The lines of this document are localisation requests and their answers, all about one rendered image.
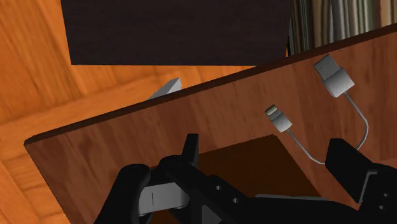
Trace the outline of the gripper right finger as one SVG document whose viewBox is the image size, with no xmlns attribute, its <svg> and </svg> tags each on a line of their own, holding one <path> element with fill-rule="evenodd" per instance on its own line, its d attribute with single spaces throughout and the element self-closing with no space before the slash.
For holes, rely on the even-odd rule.
<svg viewBox="0 0 397 224">
<path fill-rule="evenodd" d="M 343 139 L 330 139 L 325 166 L 368 215 L 397 215 L 397 169 L 374 163 Z"/>
</svg>

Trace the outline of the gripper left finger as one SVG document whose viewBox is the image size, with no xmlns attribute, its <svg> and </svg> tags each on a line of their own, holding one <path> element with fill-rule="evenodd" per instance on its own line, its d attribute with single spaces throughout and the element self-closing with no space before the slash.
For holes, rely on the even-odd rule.
<svg viewBox="0 0 397 224">
<path fill-rule="evenodd" d="M 248 197 L 216 175 L 197 169 L 199 135 L 188 134 L 180 155 L 164 157 L 159 172 L 177 184 L 188 197 L 182 208 L 168 212 L 179 224 L 244 224 L 244 203 Z"/>
</svg>

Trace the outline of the grey wedge-shaped block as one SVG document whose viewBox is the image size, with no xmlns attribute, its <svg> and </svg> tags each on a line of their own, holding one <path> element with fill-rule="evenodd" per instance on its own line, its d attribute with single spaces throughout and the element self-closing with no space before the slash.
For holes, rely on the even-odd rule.
<svg viewBox="0 0 397 224">
<path fill-rule="evenodd" d="M 163 95 L 167 95 L 173 92 L 177 92 L 182 89 L 182 84 L 180 78 L 174 78 L 168 81 L 164 86 L 158 89 L 151 97 L 148 98 L 154 99 Z"/>
</svg>

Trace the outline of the brown wooden table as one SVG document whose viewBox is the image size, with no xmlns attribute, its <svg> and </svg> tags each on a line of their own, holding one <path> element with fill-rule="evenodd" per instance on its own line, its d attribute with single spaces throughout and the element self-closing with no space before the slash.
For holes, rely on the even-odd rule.
<svg viewBox="0 0 397 224">
<path fill-rule="evenodd" d="M 322 165 L 328 141 L 397 168 L 397 24 L 28 138 L 71 224 L 93 224 L 118 171 L 199 135 L 198 167 L 248 196 L 354 201 Z"/>
</svg>

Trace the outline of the black and grey rounded device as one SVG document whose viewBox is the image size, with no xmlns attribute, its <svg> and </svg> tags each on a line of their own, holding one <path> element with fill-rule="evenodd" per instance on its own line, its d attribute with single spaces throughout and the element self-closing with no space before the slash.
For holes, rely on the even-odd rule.
<svg viewBox="0 0 397 224">
<path fill-rule="evenodd" d="M 154 212 L 188 203 L 189 196 L 156 167 L 130 164 L 119 171 L 94 224 L 150 224 Z"/>
</svg>

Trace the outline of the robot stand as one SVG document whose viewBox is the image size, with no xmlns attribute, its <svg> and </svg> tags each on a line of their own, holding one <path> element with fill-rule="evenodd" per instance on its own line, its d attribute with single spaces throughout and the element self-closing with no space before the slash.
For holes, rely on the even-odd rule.
<svg viewBox="0 0 397 224">
<path fill-rule="evenodd" d="M 60 0 L 71 63 L 257 66 L 286 54 L 293 0 Z"/>
</svg>

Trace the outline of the grey striped curtain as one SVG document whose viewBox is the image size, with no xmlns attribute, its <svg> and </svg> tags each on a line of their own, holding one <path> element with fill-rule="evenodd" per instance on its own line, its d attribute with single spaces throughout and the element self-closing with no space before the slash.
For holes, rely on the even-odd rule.
<svg viewBox="0 0 397 224">
<path fill-rule="evenodd" d="M 293 0 L 287 55 L 397 24 L 397 0 Z"/>
</svg>

